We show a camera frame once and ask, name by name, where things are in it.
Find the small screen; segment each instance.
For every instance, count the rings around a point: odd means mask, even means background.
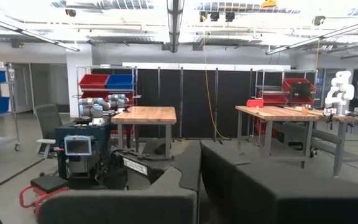
[[[66,140],[66,153],[69,154],[89,154],[88,141]]]

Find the ceiling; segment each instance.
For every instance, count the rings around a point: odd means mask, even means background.
[[[0,0],[0,21],[61,42],[260,46],[274,49],[358,23],[358,1]],[[67,10],[75,12],[69,16]],[[200,22],[200,13],[207,19]],[[228,22],[225,15],[234,13]],[[212,14],[219,14],[212,21]],[[316,16],[324,16],[316,26]],[[0,41],[40,42],[0,27]],[[322,52],[358,44],[358,29],[300,46]],[[358,54],[358,47],[334,54]]]

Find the laboratory room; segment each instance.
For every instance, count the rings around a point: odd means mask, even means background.
[[[358,1],[0,0],[0,224],[358,224]]]

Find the red stool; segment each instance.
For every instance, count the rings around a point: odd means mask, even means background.
[[[34,207],[34,212],[38,215],[41,203],[55,194],[68,190],[67,185],[67,180],[53,175],[45,175],[31,180],[30,186],[27,186],[20,191],[20,206],[23,208]],[[38,198],[35,202],[25,205],[23,195],[24,192],[29,189],[33,189]]]

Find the caster wheel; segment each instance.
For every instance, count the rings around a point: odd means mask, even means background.
[[[20,151],[20,144],[16,143],[15,145],[15,151],[19,152]]]
[[[310,151],[310,158],[314,158],[318,155],[318,151],[316,149],[313,149],[312,151]]]

